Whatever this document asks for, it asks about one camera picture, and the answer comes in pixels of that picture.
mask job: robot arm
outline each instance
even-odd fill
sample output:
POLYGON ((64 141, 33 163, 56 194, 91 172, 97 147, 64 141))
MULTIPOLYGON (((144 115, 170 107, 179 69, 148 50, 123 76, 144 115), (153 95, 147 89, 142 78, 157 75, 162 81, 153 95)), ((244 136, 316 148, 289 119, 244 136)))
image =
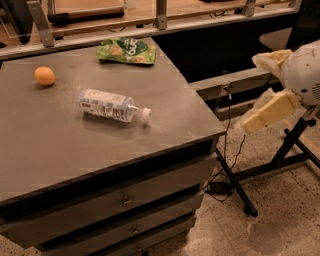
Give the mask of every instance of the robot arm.
POLYGON ((261 108, 255 107, 242 118, 241 126, 247 133, 288 117, 301 103, 308 106, 320 104, 320 40, 295 52, 263 53, 255 55, 252 60, 258 69, 277 76, 285 89, 272 93, 270 101, 261 108))

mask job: speckled floor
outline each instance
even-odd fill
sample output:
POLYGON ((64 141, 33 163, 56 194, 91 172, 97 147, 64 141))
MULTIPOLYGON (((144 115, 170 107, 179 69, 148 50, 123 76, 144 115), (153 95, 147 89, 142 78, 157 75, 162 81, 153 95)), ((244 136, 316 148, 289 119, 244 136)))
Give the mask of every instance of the speckled floor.
MULTIPOLYGON (((295 116, 247 136, 234 171, 267 163, 284 137, 284 128, 292 128, 295 116)), ((228 133, 227 160, 232 164, 242 136, 233 128, 238 117, 232 118, 228 133)), ((320 155, 320 122, 308 128, 301 140, 320 155)), ((219 149, 223 149, 221 138, 219 149)), ((290 154, 299 152, 294 148, 290 154)), ((205 195, 197 211, 195 227, 152 247, 150 256, 260 256, 320 255, 320 170, 310 161, 296 164, 242 181, 241 184, 257 208, 256 218, 243 211, 237 193, 220 203, 205 195)), ((0 256, 31 256, 40 252, 23 250, 0 237, 0 256)))

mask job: chip bag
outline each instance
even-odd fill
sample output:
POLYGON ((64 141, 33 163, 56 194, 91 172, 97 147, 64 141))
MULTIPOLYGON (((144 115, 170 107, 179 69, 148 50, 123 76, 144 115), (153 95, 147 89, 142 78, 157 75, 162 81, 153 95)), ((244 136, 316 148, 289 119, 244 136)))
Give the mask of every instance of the chip bag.
POLYGON ((156 47, 134 38, 106 39, 98 48, 97 58, 122 63, 154 64, 156 47))

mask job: ball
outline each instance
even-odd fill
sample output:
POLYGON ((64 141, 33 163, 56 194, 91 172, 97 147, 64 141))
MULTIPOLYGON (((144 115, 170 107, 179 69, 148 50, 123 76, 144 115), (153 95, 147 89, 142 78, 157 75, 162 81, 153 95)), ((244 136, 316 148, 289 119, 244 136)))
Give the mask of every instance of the ball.
POLYGON ((43 86, 53 85, 55 76, 51 68, 39 67, 34 72, 34 79, 43 86))

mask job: black stand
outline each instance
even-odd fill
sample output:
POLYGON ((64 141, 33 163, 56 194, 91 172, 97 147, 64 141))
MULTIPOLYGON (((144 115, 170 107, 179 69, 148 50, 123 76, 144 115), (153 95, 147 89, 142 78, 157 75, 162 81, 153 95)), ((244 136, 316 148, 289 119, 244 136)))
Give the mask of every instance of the black stand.
POLYGON ((226 163, 223 156, 220 154, 219 150, 216 149, 216 154, 218 155, 218 161, 223 167, 225 173, 229 177, 230 182, 237 190, 240 198, 245 204, 245 212, 250 214, 253 217, 258 216, 257 210, 254 208, 253 204, 251 203, 250 199, 246 195, 245 191, 242 189, 239 181, 248 179, 257 175, 261 175, 267 172, 274 171, 276 169, 280 169, 282 167, 299 163, 305 160, 311 160, 318 168, 320 168, 320 161, 319 159, 299 140, 299 137, 304 132, 304 130, 310 126, 314 126, 316 124, 316 120, 313 119, 313 116, 319 110, 319 106, 312 106, 309 107, 303 117, 299 119, 296 123, 292 131, 288 129, 285 130, 287 136, 284 139, 282 146, 279 148, 276 155, 273 157, 270 163, 263 164, 260 166, 256 166, 253 168, 249 168, 244 171, 240 171, 237 173, 233 173, 229 168, 228 164, 226 163), (297 145, 303 153, 296 154, 294 156, 286 157, 287 153, 293 147, 293 145, 297 145))

